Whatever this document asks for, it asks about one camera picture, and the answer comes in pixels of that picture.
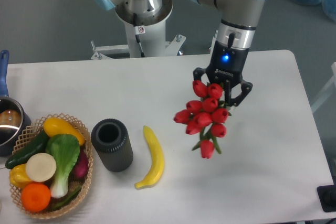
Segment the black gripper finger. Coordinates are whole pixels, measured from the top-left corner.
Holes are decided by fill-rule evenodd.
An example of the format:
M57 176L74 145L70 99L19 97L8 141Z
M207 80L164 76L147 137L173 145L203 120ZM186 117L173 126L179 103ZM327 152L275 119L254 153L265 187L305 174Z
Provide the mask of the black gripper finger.
M241 93L235 97L232 98L232 87L231 87L231 81L226 80L224 82L224 97L225 97L225 106L239 106L241 102L247 97L249 92L252 90L253 84L251 82L247 82L243 80L240 83L240 89Z
M193 78L194 78L194 81L196 81L196 80L201 81L203 75L206 76L206 78L207 78L206 83L209 84L210 81L209 81L209 78L208 78L208 71L207 71L206 68L200 68L200 67L197 67L197 68L195 68L195 69L193 70Z

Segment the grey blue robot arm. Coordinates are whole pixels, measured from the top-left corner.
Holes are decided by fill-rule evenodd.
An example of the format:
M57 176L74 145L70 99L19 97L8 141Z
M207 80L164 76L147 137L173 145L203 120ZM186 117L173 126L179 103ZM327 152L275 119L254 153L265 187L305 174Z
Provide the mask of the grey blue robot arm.
M172 0L94 0L105 10L114 9L123 21L130 57L165 56L165 22L172 12ZM242 71L265 0L191 0L222 13L207 68L196 68L193 77L203 75L222 86L224 107L238 106L253 85Z

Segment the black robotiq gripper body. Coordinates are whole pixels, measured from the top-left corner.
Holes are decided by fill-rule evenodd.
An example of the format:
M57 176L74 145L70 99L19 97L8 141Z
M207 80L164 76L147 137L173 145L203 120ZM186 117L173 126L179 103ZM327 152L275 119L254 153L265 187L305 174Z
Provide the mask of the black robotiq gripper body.
M206 74L210 83L224 83L230 81L230 86L235 87L243 80L242 71L249 49L238 50L223 46L215 42Z

